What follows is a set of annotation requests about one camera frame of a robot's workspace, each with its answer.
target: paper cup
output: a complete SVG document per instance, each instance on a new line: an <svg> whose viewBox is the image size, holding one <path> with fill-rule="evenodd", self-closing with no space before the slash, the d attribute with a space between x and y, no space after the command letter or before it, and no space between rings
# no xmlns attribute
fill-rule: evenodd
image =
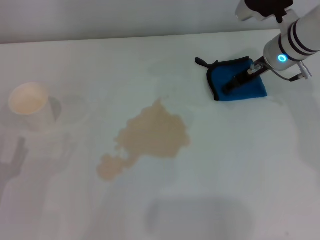
<svg viewBox="0 0 320 240"><path fill-rule="evenodd" d="M48 92L36 82L17 87L9 97L9 108L24 118L32 131L45 131L55 122Z"/></svg>

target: white wall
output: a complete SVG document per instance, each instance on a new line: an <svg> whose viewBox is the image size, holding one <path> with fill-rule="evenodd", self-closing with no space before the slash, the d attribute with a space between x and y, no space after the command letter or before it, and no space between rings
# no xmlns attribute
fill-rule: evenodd
<svg viewBox="0 0 320 240"><path fill-rule="evenodd" d="M0 0L0 43L139 37L276 28L238 22L239 0ZM319 0L295 0L302 16Z"/></svg>

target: table surface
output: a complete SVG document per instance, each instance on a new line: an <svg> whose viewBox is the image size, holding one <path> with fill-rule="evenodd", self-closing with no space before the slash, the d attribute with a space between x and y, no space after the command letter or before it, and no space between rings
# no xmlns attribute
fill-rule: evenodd
<svg viewBox="0 0 320 240"><path fill-rule="evenodd" d="M235 102L215 102L195 64L256 60L277 34L0 45L0 238L319 239L320 56L313 79L268 72L268 97ZM57 117L44 133L8 110L30 81Z"/></svg>

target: liquid puddle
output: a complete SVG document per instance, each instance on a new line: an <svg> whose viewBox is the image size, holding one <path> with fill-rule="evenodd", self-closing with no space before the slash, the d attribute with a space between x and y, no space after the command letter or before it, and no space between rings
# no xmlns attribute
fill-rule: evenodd
<svg viewBox="0 0 320 240"><path fill-rule="evenodd" d="M181 117L167 112L160 99L130 119L114 141L118 155L105 154L97 167L98 175L105 181L112 181L124 169L134 166L143 155L173 159L190 143ZM123 151L128 158L121 157Z"/></svg>

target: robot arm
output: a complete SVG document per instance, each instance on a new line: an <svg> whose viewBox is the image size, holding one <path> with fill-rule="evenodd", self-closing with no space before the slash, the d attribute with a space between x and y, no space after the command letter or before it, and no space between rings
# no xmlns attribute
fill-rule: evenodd
<svg viewBox="0 0 320 240"><path fill-rule="evenodd" d="M224 86L226 94L268 70L284 71L296 64L301 74L288 80L293 82L311 77L302 61L320 50L320 5L306 16L298 18L293 10L286 10L292 4L292 0L241 0L235 12L239 20L256 18L263 21L274 15L281 34L265 45L263 56L255 61L250 69L234 76Z"/></svg>

